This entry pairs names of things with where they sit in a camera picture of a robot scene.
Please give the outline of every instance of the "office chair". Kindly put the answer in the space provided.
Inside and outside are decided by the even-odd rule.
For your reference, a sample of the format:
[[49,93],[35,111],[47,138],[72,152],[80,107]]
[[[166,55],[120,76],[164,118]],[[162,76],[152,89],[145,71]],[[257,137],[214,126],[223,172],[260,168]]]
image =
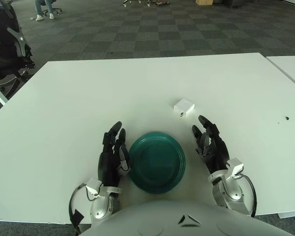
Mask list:
[[[42,6],[46,6],[46,3],[45,1],[43,0],[42,3],[41,3]],[[57,15],[60,15],[60,13],[58,12],[58,10],[60,12],[62,12],[62,9],[61,8],[53,8],[53,10],[57,13]],[[43,10],[43,13],[45,14],[45,16],[47,16],[47,13],[48,13],[48,9],[46,10]]]
[[127,7],[127,5],[126,5],[127,2],[131,3],[131,0],[124,0],[122,2],[122,4],[123,4],[124,7]]
[[32,77],[27,71],[19,73],[22,68],[35,68],[31,56],[30,47],[21,31],[13,7],[0,0],[0,80],[7,75],[15,75],[10,81],[0,84],[1,91],[5,86],[12,84],[5,95],[7,99],[11,98],[21,82],[26,83]]

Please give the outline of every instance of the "green plate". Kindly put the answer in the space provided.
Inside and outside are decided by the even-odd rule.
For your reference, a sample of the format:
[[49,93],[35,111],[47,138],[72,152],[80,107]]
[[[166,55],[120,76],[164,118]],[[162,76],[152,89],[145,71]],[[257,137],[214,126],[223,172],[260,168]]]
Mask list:
[[165,193],[174,188],[185,171],[185,156],[179,143],[159,132],[141,136],[131,147],[130,176],[142,190]]

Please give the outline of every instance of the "checkered carpet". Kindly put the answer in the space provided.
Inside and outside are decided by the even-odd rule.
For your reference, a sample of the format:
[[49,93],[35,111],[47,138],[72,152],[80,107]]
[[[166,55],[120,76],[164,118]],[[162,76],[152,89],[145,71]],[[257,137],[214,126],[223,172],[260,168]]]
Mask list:
[[122,59],[260,52],[295,55],[295,6],[279,0],[247,2],[242,9],[170,0],[147,6],[120,0],[58,0],[54,21],[30,21],[33,9],[14,3],[40,66],[46,60]]

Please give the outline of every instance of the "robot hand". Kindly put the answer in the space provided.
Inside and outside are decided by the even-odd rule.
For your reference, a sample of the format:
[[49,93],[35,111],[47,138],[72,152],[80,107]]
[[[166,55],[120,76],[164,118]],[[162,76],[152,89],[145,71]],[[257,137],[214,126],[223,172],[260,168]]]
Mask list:
[[220,132],[216,125],[204,116],[199,116],[198,119],[206,132],[201,133],[197,126],[192,126],[198,144],[197,153],[202,157],[211,174],[219,170],[227,170],[226,165],[230,157],[224,141],[219,136]]
[[213,185],[212,193],[216,203],[222,207],[249,215],[250,213],[244,204],[244,194],[238,184],[238,179],[245,177],[253,193],[254,202],[251,216],[254,217],[257,208],[257,196],[250,178],[241,173],[243,163],[236,158],[230,160],[226,145],[219,137],[219,131],[215,124],[204,116],[199,116],[198,119],[206,131],[202,133],[197,126],[192,126],[198,144],[196,151],[202,157],[210,172],[208,181]]
[[103,152],[98,162],[98,180],[104,186],[117,187],[121,176],[130,171],[129,153],[125,146],[126,131],[121,129],[122,123],[118,121],[103,138]]

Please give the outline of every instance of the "cable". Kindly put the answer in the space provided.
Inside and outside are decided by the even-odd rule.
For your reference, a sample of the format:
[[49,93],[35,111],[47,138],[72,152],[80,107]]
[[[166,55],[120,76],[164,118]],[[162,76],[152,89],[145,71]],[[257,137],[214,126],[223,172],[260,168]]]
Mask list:
[[241,172],[243,172],[244,171],[244,167],[242,167],[242,169],[241,169],[241,171],[239,171],[235,176],[235,178],[234,179],[241,179],[243,176],[242,175],[240,175],[240,173]]
[[87,197],[88,197],[88,200],[90,201],[90,202],[93,202],[97,197],[94,197],[93,199],[90,199],[89,198],[89,192],[88,192],[88,189],[85,187],[85,189],[86,189],[86,191],[87,191]]
[[[74,189],[74,191],[73,191],[73,193],[72,193],[72,195],[71,195],[71,198],[70,198],[70,201],[69,201],[69,216],[70,216],[70,221],[71,221],[71,223],[73,224],[73,212],[72,212],[72,199],[73,199],[73,197],[74,197],[74,195],[81,189],[81,188],[83,188],[83,187],[85,187],[86,186],[86,183],[82,183],[81,185],[79,185],[76,189]],[[81,234],[81,231],[80,231],[80,227],[79,226],[77,226],[76,228],[75,228],[75,231],[76,231],[76,236],[77,235],[79,235],[79,234]]]
[[254,203],[253,203],[253,206],[252,206],[252,213],[251,213],[251,217],[255,217],[256,215],[256,211],[257,211],[257,195],[256,195],[256,190],[255,190],[255,187],[251,181],[251,179],[247,176],[247,175],[244,175],[242,173],[239,174],[241,177],[244,177],[248,183],[250,184],[250,187],[251,187],[251,190],[252,190],[252,194],[254,196]]

